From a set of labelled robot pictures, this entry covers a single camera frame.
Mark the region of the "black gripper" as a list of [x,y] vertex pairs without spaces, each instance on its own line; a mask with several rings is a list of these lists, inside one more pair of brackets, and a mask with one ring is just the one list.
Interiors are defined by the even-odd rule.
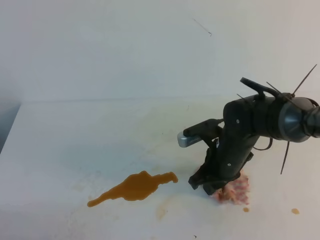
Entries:
[[211,118],[184,129],[186,137],[199,136],[208,146],[204,164],[189,177],[193,190],[202,186],[207,195],[213,195],[238,178],[259,137],[267,137],[261,126],[256,130],[256,123],[263,119],[254,113],[256,95],[227,103],[221,119]]

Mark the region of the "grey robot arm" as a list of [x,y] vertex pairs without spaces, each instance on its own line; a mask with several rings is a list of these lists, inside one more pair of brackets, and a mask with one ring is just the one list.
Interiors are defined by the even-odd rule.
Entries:
[[244,77],[240,81],[257,93],[227,103],[221,119],[205,120],[177,136],[182,148],[200,141],[207,144],[204,164],[188,183],[194,190],[202,186],[209,196],[241,176],[260,137],[290,144],[320,136],[320,106],[316,101]]

